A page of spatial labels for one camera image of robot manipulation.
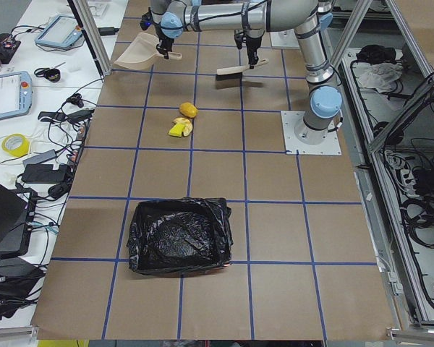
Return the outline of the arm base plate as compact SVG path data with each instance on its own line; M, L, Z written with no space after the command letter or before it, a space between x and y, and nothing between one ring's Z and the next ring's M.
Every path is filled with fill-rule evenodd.
M287 155L341 155L334 120L327 129L316 131L304 123L304 111L282 111L281 124Z

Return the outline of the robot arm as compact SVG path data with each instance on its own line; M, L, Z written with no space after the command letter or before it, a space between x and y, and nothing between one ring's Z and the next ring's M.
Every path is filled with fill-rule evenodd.
M151 1L150 10L155 26L170 39L184 31L294 30L306 65L327 61L321 31L333 18L330 1Z
M168 58L174 41L185 32L233 30L237 48L246 48L250 68L259 62L265 33L293 30L302 52L310 109L303 123L312 131L327 130L342 104L335 69L326 56L322 31L332 20L331 1L151 1L140 27L154 27L157 49Z

